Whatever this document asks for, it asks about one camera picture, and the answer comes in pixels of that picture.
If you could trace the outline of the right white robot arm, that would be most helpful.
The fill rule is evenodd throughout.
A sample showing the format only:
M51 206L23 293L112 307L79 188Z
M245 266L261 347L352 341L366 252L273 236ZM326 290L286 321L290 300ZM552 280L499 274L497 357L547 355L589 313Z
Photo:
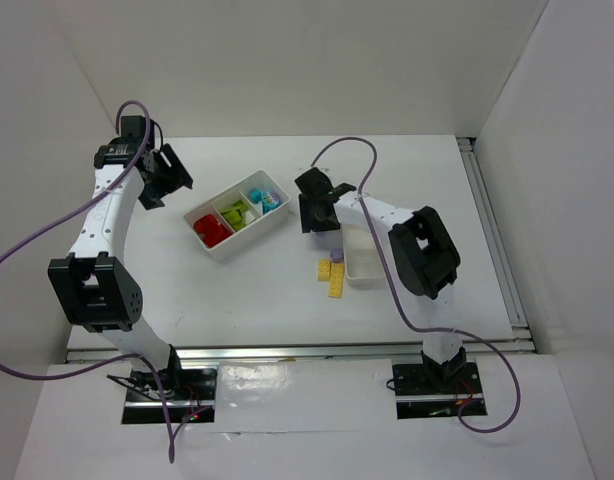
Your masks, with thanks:
M348 183L335 186L316 167L297 177L295 184L305 233L343 226L364 230L372 235L384 269L388 264L382 247L389 246L398 279L387 272L388 286L396 292L401 285L416 296L426 321L424 326L406 322L423 335L423 372L436 387L448 384L466 363L450 307L461 259L438 212L428 206L418 211L399 208Z

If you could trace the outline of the teal rounded printed lego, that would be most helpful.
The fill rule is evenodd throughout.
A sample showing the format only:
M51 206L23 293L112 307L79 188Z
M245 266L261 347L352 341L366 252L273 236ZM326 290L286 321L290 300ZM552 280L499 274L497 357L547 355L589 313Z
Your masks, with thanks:
M263 191L260 200L263 214L276 210L282 204L282 200L273 190Z

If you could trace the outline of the yellow long lego plate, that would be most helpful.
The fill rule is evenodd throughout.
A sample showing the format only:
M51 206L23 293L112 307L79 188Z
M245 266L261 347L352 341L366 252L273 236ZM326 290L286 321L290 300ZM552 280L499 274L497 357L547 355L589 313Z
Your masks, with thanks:
M330 268L328 297L340 299L344 284L344 264L332 263Z

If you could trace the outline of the yellow square lego brick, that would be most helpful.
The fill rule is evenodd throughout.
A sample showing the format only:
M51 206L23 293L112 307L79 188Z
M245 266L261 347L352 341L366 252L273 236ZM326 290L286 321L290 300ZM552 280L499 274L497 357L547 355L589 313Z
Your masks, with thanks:
M317 263L317 280L319 282L329 282L331 278L331 261L319 259Z

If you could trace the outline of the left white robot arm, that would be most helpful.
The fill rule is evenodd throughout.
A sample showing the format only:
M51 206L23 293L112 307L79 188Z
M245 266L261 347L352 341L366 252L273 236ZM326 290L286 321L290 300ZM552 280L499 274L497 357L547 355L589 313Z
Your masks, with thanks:
M143 293L123 256L135 205L160 208L193 179L170 145L155 142L155 121L121 116L117 126L118 136L94 156L95 204L67 256L51 260L48 277L70 324L131 355L135 387L174 396L185 389L180 359L144 319Z

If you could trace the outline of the red sloped lego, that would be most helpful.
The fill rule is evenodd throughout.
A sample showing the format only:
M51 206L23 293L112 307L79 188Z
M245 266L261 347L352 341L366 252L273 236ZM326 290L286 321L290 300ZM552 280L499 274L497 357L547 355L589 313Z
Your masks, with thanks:
M214 248L232 235L224 225L217 224L209 226L202 234L202 241L208 248Z

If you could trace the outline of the small teal lego brick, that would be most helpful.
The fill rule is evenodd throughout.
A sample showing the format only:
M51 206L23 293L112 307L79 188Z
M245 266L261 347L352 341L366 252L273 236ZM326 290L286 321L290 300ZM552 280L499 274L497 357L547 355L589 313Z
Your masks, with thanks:
M262 192L259 189L252 189L248 194L248 198L254 204L260 203L262 201Z

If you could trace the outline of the green long lego brick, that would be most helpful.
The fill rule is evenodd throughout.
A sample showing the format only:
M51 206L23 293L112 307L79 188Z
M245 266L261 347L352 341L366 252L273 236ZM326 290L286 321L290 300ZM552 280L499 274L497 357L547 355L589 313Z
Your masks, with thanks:
M223 219L235 231L240 231L260 218L258 211L244 200L238 200L219 211Z

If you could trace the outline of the light purple small lego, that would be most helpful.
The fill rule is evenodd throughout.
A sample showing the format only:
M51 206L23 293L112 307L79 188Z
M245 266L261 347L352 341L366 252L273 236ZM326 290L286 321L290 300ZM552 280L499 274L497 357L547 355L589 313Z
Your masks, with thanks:
M330 260L332 263L342 263L344 261L344 252L341 248L334 248L330 251Z

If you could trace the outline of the red apple shaped lego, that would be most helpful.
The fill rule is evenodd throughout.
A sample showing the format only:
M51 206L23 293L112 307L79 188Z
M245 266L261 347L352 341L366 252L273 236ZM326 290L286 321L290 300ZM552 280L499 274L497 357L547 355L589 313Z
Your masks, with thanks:
M207 214L199 218L194 224L193 229L200 237L211 237L219 231L220 223L216 218Z

